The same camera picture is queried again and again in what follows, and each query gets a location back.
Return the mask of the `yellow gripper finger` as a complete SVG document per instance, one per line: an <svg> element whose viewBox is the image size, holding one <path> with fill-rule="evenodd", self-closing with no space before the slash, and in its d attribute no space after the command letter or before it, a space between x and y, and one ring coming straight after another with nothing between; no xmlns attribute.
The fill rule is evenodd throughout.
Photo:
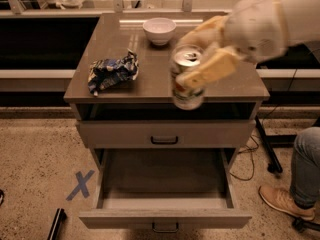
<svg viewBox="0 0 320 240"><path fill-rule="evenodd" d="M221 80L236 71L241 56L232 46L209 47L198 66L191 67L176 77L178 89L197 89Z"/></svg>
<svg viewBox="0 0 320 240"><path fill-rule="evenodd" d="M178 45L195 45L206 50L211 44L222 45L227 16L214 16L184 35Z"/></svg>

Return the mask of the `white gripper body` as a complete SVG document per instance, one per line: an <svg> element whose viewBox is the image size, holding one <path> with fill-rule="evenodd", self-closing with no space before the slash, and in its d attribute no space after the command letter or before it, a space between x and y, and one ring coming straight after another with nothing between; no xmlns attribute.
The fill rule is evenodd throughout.
<svg viewBox="0 0 320 240"><path fill-rule="evenodd" d="M283 55L288 30L280 0L242 0L229 14L224 38L246 60L262 62Z"/></svg>

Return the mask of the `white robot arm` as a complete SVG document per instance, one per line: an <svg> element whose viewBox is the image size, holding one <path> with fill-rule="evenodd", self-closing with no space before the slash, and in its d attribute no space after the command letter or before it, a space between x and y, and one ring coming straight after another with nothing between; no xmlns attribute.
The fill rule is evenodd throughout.
<svg viewBox="0 0 320 240"><path fill-rule="evenodd" d="M200 64L176 77L181 90L196 89L235 72L241 61L259 63L320 35L320 0L241 0L214 16L178 44L203 49Z"/></svg>

